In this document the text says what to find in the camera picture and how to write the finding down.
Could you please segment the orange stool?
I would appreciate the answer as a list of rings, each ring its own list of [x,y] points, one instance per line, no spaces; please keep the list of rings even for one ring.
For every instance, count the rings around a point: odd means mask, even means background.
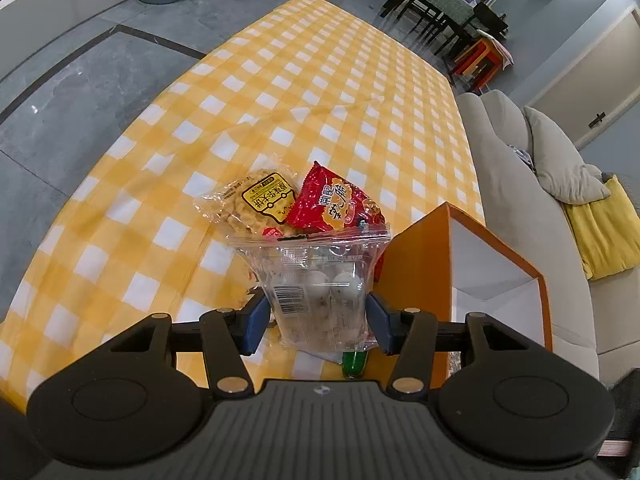
[[[454,60],[456,76],[471,76],[472,92],[485,87],[500,70],[513,65],[512,54],[491,36],[480,36]]]

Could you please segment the red snack bag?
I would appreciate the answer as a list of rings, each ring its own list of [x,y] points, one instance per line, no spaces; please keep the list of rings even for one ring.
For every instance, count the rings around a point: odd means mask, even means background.
[[[381,208],[367,193],[318,162],[307,172],[286,216],[289,226],[307,233],[384,222]]]

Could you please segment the yellow label cracker bag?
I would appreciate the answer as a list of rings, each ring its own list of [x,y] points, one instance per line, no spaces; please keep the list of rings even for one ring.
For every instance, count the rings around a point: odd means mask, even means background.
[[[196,210],[228,236],[289,237],[298,187],[282,169],[257,169],[194,200]]]

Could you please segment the clear bag of round snacks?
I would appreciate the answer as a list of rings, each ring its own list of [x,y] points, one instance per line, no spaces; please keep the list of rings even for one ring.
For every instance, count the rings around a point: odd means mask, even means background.
[[[371,347],[366,297],[392,239],[386,223],[277,238],[232,236],[256,274],[283,341],[307,352]]]

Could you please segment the yellow white checkered tablecloth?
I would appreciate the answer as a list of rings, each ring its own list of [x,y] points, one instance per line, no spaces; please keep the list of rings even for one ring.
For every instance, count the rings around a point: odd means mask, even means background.
[[[1,395],[46,378],[154,312],[237,308],[253,278],[194,202],[267,166],[320,164],[401,232],[441,203],[483,219],[448,80],[326,0],[290,0],[149,105],[78,185],[1,325]]]

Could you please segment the green sausage stick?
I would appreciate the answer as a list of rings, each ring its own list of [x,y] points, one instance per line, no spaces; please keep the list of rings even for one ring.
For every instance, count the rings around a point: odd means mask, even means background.
[[[342,355],[342,373],[347,378],[359,378],[367,366],[367,351],[349,351]]]

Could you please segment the beige sofa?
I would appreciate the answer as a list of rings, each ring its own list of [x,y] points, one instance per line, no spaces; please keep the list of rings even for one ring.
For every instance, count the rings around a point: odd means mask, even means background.
[[[499,90],[457,102],[486,226],[544,276],[554,352],[615,384],[639,365],[639,266],[587,280],[567,204],[538,181],[524,108]]]

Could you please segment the dining table green cloth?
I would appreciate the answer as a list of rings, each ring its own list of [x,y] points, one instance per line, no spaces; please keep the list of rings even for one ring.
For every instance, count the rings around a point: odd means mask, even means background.
[[[466,0],[386,0],[378,15],[386,18],[397,9],[397,21],[409,10],[420,16],[419,24],[424,22],[425,28],[419,37],[426,44],[431,44],[446,29],[451,30],[451,34],[435,51],[436,54],[448,48],[452,42],[457,44],[454,53],[460,52],[480,36],[479,30],[503,40],[509,28],[506,21],[491,10],[485,1],[472,6]]]

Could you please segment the white low cabinet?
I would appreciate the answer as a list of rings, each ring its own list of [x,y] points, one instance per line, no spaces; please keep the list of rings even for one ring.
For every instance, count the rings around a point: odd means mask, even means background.
[[[2,0],[1,75],[78,24],[125,0]]]

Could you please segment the orange cardboard box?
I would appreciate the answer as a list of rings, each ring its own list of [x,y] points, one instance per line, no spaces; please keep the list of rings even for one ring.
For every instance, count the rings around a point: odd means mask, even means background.
[[[386,307],[428,311],[440,322],[462,322],[470,312],[483,312],[553,349],[542,273],[450,203],[393,238],[373,292]]]

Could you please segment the grey cushion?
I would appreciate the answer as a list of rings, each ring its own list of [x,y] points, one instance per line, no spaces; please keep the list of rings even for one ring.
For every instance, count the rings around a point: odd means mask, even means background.
[[[575,145],[551,118],[524,107],[533,139],[533,161],[541,187],[558,202],[585,205],[605,200],[610,191],[587,165]]]

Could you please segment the yellow cushion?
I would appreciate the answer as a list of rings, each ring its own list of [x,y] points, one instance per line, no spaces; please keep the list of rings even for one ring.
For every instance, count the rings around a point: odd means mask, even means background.
[[[589,281],[639,265],[639,217],[615,174],[606,182],[610,196],[585,205],[564,205],[582,270]]]

